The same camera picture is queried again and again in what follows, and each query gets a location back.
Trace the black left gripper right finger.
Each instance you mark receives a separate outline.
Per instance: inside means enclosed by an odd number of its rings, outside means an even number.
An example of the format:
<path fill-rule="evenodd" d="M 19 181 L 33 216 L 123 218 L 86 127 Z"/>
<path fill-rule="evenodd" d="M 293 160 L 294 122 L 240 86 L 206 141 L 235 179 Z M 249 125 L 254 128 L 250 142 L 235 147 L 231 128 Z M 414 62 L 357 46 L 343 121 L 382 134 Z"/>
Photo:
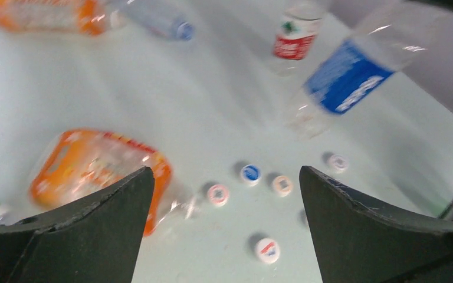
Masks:
<path fill-rule="evenodd" d="M 453 221 L 391 205 L 311 166 L 299 182 L 324 282 L 453 282 Z"/>

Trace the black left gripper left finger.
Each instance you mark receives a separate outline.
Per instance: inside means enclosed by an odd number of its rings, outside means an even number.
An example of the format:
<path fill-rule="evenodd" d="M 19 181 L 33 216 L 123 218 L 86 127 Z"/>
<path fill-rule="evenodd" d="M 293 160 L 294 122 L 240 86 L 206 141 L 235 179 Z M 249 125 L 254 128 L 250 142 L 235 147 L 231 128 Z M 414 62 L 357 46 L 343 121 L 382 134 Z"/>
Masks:
<path fill-rule="evenodd" d="M 143 167 L 67 205 L 0 225 L 0 282 L 130 282 L 154 184 Z"/>

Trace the Pepsi bottle blue label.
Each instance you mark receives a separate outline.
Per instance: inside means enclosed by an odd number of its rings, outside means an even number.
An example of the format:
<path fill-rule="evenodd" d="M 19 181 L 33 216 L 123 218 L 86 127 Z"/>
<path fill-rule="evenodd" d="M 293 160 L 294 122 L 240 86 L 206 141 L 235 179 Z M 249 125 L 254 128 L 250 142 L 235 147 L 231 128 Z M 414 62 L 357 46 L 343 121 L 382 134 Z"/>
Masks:
<path fill-rule="evenodd" d="M 293 95 L 287 127 L 312 138 L 428 50 L 446 15 L 417 1 L 390 1 L 361 20 Z"/>

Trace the Nongfu Spring red label bottle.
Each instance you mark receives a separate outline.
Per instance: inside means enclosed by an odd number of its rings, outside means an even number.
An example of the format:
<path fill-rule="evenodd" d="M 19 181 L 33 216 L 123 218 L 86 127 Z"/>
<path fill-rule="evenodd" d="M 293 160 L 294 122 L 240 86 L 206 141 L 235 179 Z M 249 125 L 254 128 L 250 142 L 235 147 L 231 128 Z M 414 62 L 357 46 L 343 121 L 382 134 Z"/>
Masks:
<path fill-rule="evenodd" d="M 288 76 L 306 58 L 332 1 L 287 1 L 275 33 L 269 66 Z"/>

